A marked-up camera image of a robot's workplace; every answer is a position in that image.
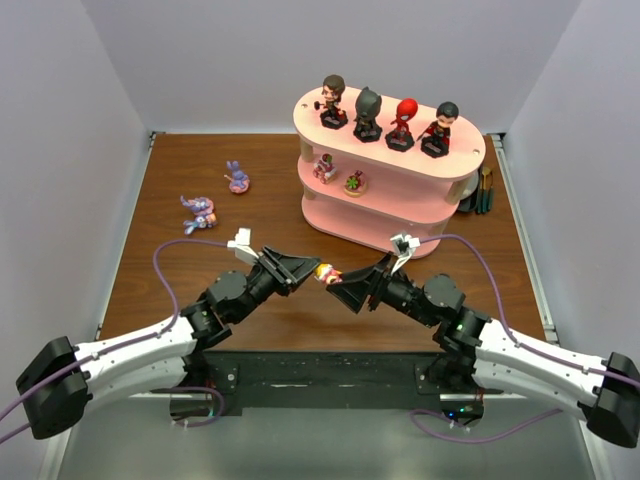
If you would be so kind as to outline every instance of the wooden table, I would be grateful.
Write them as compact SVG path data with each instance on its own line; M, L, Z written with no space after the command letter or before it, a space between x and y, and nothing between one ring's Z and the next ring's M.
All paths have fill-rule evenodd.
M447 233L468 239L483 254L496 277L507 320L516 330L544 339L529 274L520 247L495 151L489 138L486 164L494 169L495 199L486 215L456 214ZM180 196L208 196L216 205L218 226L192 238L225 242L239 227L252 230L252 246L263 245L292 255L319 256L343 271L376 263L382 253L309 226L301 212L303 190L297 177L296 135L159 135L142 185L118 270L101 338L111 338L171 316L167 292L156 277L152 255L162 243L185 238L182 222L191 217ZM251 177L244 195L228 190L226 161L238 160ZM180 306L193 302L220 272L249 266L233 252L204 245L180 244L162 252L160 266ZM487 276L459 242L443 241L426 258L413 260L407 273L422 285L438 273L449 274L467 294L467 303L497 316ZM349 312L309 279L288 298L273 295L220 344L250 350L438 350L434 333L381 305L375 312Z

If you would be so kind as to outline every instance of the gray wall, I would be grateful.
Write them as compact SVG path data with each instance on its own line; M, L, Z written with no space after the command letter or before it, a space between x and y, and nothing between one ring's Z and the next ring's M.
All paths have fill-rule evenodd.
M584 0L505 139L563 345L640 364L640 4ZM619 480L640 452L609 448Z
M3 2L0 65L1 409L47 341L95 332L145 130L77 0ZM36 478L45 447L28 431L0 446L0 478Z
M296 100L339 73L502 132L579 0L83 3L151 129L292 131Z

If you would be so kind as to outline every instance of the small figurine on shelf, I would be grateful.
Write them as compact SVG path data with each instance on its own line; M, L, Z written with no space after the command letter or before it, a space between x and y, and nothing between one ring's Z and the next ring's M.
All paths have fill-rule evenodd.
M249 190L249 175L240 170L240 164L235 160L227 162L227 168L231 170L231 176L224 178L229 180L229 190L238 195Z
M313 107L316 110L324 107L324 111L320 114L320 121L324 127L338 130L347 124L347 113L338 107L345 88L344 78L340 75L329 75L322 82L324 103L315 102Z
M324 283L325 285L342 282L342 272L333 268L333 265L329 263L322 263L318 265L315 269L314 276L316 277L316 280Z
M355 137L361 142L377 142L382 135L382 128L376 123L376 117L382 108L382 97L364 87L356 99Z
M211 228L218 224L213 201L206 197L198 197L193 200L185 200L184 196L180 197L182 205L187 207L195 215L193 220L185 220L183 225L187 227L184 231L185 235L191 235L196 228Z
M361 170L356 170L353 175L347 178L344 185L344 192L351 197L359 197L367 191L367 180Z
M322 155L313 164L313 176L320 179L321 183L329 183L335 178L336 173L338 173L338 170L333 164L333 157L328 153Z
M449 154L451 125L458 119L460 111L453 102L444 102L436 110L436 120L418 137L422 138L420 149L432 158Z
M387 141L387 146L391 150L406 152L413 147L415 142L413 141L411 130L409 130L408 122L416 116L416 113L418 113L418 102L413 98L405 98L398 104L396 107L396 119L391 122L391 125L395 124L396 128L384 137Z

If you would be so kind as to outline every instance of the pink and purple figurine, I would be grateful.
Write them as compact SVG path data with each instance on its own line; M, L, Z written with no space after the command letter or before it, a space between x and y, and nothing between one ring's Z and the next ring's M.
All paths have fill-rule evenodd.
M193 200L185 200L180 197L182 205L187 207L195 215L193 220L185 220L183 225L187 227L184 231L185 235L191 235L196 228L211 228L218 224L213 210L215 206L213 201L207 197L198 197Z
M231 170L231 176L224 178L229 180L229 190L238 195L249 190L249 175L240 170L240 164L235 160L227 162L227 168Z

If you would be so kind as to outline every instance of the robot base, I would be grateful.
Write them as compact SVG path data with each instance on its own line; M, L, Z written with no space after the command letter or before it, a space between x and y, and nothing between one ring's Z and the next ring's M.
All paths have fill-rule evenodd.
M331 115L330 111L326 110L320 114L320 121L322 122L323 127L331 128L332 130L340 130L347 123L349 123L347 114L344 111L341 117L336 118Z
M406 152L415 145L413 136L410 133L403 135L401 138L396 138L393 136L393 132L389 132L384 139L387 142L387 147L397 152Z
M353 131L353 136L362 143L377 142L382 135L382 128L376 127L373 130L360 130L358 127Z
M439 140L434 140L433 137L423 138L420 150L431 158L440 158L449 155L449 147Z

